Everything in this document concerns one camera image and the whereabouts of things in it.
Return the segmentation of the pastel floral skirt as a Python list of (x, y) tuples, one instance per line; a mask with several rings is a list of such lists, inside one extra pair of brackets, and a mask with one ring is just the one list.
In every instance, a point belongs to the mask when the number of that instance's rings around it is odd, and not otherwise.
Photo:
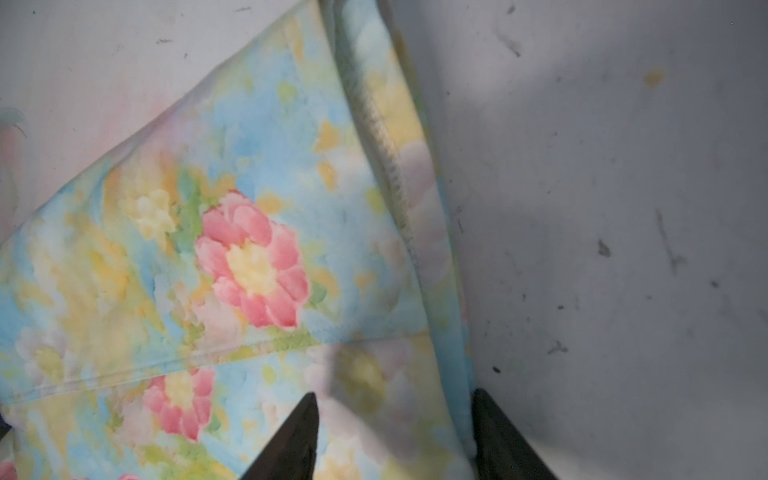
[(303, 1), (1, 245), (5, 479), (470, 479), (468, 327), (382, 1)]

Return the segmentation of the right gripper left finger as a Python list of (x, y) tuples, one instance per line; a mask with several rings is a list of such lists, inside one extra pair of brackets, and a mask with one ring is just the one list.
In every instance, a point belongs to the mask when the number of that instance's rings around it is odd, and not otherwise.
[(307, 393), (241, 476), (242, 480), (310, 480), (317, 459), (320, 415)]

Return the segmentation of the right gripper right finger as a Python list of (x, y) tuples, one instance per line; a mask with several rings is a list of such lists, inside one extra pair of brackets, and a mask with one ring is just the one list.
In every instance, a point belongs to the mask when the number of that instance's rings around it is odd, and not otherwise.
[(484, 389), (478, 388), (473, 393), (472, 419), (479, 479), (557, 479)]

